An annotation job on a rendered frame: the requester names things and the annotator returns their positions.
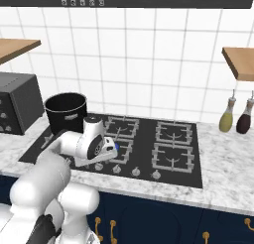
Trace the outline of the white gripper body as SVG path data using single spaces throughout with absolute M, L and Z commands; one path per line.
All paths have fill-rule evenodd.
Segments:
M 114 159 L 117 155 L 118 155 L 117 151 L 112 150 L 112 151 L 109 151 L 109 152 L 100 153 L 98 156 L 96 156 L 92 160 L 81 159 L 81 158 L 75 157 L 74 158 L 74 164 L 77 168 L 79 168 L 79 167 L 95 164 L 97 162 L 103 162 L 103 161 L 107 161 L 107 160 L 110 160 L 110 159 Z

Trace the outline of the navy cupboard door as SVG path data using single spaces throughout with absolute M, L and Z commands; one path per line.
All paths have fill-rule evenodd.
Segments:
M 101 218 L 101 223 L 98 225 L 98 231 L 101 236 L 103 236 L 103 241 L 101 244 L 110 244 L 107 226 L 106 226 L 106 216 L 105 216 L 105 206 L 104 206 L 104 193 L 101 191 L 99 193 L 99 204 L 96 210 L 87 216 L 87 222 L 92 231 L 95 231 L 95 217 Z
M 105 193 L 105 216 L 115 220 L 117 244 L 193 244 L 202 209 Z
M 244 224 L 245 218 L 250 218 L 254 227 L 254 216 L 205 209 L 194 244 L 204 244 L 205 231 L 209 232 L 208 244 L 254 244 L 254 232 Z
M 0 175 L 0 203 L 11 204 L 10 189 L 17 178 Z

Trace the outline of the black gas hob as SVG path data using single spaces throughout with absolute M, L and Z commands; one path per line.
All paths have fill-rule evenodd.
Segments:
M 95 164 L 74 170 L 136 180 L 202 187 L 197 129 L 194 123 L 175 120 L 145 119 L 123 115 L 91 113 L 91 118 L 103 122 L 104 135 L 113 139 L 117 157 L 104 162 L 101 171 Z M 121 172 L 112 169 L 119 165 Z M 132 170 L 138 168 L 140 176 Z M 161 177 L 155 180 L 152 173 Z

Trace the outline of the black cooking pot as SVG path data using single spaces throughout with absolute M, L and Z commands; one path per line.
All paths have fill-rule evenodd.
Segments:
M 83 118 L 87 116 L 86 97 L 83 94 L 56 94 L 45 101 L 45 109 L 54 135 L 61 130 L 83 132 Z

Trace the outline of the black toaster oven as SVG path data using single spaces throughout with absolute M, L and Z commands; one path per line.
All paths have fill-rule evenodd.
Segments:
M 34 74 L 0 72 L 0 133 L 24 135 L 44 112 Z

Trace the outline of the yellow oil bottle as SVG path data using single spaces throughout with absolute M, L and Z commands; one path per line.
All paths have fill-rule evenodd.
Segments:
M 236 102 L 235 93 L 232 93 L 232 96 L 228 98 L 227 107 L 219 120 L 219 130 L 221 132 L 227 133 L 233 123 L 233 107 Z

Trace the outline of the dark vinegar bottle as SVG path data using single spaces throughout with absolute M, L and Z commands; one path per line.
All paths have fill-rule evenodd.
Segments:
M 251 113 L 254 106 L 254 90 L 252 91 L 251 97 L 246 102 L 245 110 L 239 117 L 236 124 L 236 132 L 239 134 L 246 134 L 250 129 L 251 125 Z

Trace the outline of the wooden wall shelf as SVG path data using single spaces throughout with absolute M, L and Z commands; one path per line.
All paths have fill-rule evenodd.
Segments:
M 0 39 L 0 64 L 16 58 L 40 44 L 40 40 Z
M 254 48 L 223 47 L 222 54 L 236 80 L 254 81 Z

